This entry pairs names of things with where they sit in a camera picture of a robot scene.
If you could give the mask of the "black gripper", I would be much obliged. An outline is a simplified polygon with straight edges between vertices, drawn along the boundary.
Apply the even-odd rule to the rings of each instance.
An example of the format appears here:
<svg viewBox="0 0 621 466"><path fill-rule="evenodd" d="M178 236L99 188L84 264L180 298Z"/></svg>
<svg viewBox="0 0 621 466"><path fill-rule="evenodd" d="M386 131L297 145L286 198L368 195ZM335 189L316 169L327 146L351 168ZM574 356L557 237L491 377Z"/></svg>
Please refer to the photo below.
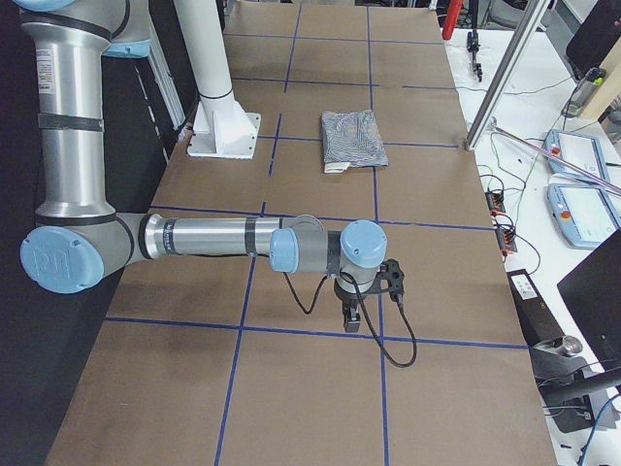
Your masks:
<svg viewBox="0 0 621 466"><path fill-rule="evenodd" d="M341 287L338 281L334 282L336 296L342 302L343 331L345 333L357 333L360 328L361 317L358 312L363 298L355 291L350 292Z"/></svg>

